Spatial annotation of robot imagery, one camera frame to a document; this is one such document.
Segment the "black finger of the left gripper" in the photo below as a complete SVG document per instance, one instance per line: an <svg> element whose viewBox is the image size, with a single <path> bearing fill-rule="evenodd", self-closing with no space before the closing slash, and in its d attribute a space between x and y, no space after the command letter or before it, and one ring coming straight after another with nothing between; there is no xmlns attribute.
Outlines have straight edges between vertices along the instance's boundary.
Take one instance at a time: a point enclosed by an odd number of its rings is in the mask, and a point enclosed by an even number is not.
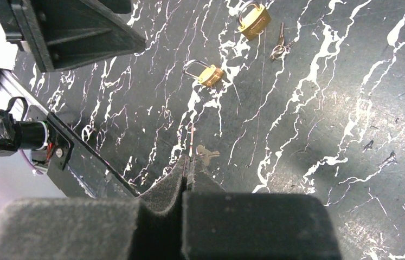
<svg viewBox="0 0 405 260"><path fill-rule="evenodd" d="M59 72L144 51L145 38L120 18L131 11L131 1L0 0L0 24L40 72Z"/></svg>

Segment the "medium brass padlock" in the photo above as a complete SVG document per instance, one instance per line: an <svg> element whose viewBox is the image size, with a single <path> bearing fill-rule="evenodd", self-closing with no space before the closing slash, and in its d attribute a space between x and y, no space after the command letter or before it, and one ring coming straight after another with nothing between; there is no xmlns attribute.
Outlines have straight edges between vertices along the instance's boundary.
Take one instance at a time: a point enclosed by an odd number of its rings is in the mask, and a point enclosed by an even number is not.
<svg viewBox="0 0 405 260"><path fill-rule="evenodd" d="M199 76L188 72L189 67L193 64L199 64L204 67ZM225 72L221 68L218 68L213 64L208 65L207 63L197 59L186 62L182 68L182 73L189 78L196 80L199 84L210 88L214 87L219 81L221 81L221 79L225 75Z"/></svg>

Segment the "small silver key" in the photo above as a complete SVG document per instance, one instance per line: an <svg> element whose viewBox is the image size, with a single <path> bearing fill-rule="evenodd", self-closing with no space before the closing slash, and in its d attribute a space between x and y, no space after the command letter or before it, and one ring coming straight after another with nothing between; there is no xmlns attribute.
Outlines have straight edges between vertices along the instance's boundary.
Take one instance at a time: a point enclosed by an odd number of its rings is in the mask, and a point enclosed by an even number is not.
<svg viewBox="0 0 405 260"><path fill-rule="evenodd" d="M191 125L191 134L190 134L190 146L189 146L189 157L192 158L193 155L193 145L194 145L194 124Z"/></svg>

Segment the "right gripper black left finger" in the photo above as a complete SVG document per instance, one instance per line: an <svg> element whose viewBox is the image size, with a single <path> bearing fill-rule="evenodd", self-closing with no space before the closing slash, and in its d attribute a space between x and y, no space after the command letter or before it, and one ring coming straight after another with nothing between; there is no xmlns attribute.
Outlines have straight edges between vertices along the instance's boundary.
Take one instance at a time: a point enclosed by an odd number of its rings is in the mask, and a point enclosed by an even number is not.
<svg viewBox="0 0 405 260"><path fill-rule="evenodd" d="M137 198L26 198L0 212L0 259L181 259L188 157Z"/></svg>

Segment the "large brass padlock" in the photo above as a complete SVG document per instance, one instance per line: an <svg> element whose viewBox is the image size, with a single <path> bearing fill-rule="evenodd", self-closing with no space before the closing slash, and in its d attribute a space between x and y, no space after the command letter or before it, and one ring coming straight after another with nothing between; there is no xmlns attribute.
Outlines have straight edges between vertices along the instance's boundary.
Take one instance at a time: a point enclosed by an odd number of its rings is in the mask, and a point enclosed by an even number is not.
<svg viewBox="0 0 405 260"><path fill-rule="evenodd" d="M258 37L270 21L267 8L254 0L246 1L236 15L238 30L248 41Z"/></svg>

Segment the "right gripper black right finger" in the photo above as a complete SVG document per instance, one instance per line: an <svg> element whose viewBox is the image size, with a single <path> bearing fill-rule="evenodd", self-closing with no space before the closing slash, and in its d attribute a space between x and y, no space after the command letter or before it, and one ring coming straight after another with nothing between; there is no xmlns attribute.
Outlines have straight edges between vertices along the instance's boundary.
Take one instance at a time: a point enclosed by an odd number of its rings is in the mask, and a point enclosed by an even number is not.
<svg viewBox="0 0 405 260"><path fill-rule="evenodd" d="M342 259L331 218L318 198L227 192L196 158L185 176L186 259Z"/></svg>

